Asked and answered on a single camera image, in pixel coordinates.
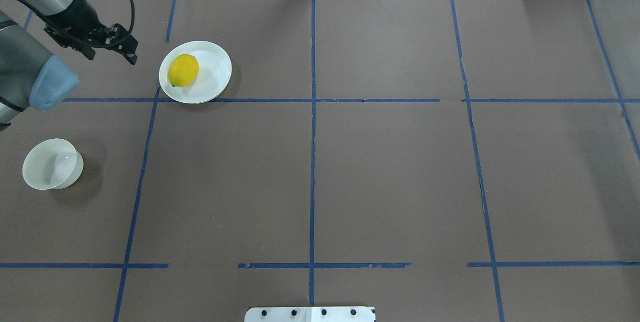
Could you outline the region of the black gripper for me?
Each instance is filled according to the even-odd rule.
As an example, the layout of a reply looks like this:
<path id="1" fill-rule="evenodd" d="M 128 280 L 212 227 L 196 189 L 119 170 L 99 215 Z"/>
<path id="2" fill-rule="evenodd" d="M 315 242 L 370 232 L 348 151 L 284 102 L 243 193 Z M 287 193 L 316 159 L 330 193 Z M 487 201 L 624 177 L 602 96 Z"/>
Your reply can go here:
<path id="1" fill-rule="evenodd" d="M 82 45 L 104 45 L 104 49 L 120 54 L 131 65 L 137 63 L 138 41 L 133 34 L 118 23 L 105 26 L 95 10 L 75 11 L 75 37 Z"/>

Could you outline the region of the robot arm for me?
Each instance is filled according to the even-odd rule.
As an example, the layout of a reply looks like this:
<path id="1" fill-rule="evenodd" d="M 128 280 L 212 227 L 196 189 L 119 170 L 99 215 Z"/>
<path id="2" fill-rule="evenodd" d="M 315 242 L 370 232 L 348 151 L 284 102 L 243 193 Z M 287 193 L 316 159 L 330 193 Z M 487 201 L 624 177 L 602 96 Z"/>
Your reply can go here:
<path id="1" fill-rule="evenodd" d="M 132 65 L 137 62 L 134 0 L 129 0 L 129 27 L 103 24 L 87 0 L 14 1 L 39 17 L 45 32 L 61 47 L 89 60 L 96 49 L 106 49 Z M 5 130 L 28 108 L 46 112 L 57 106 L 77 88 L 79 76 L 7 13 L 1 17 L 0 126 Z"/>

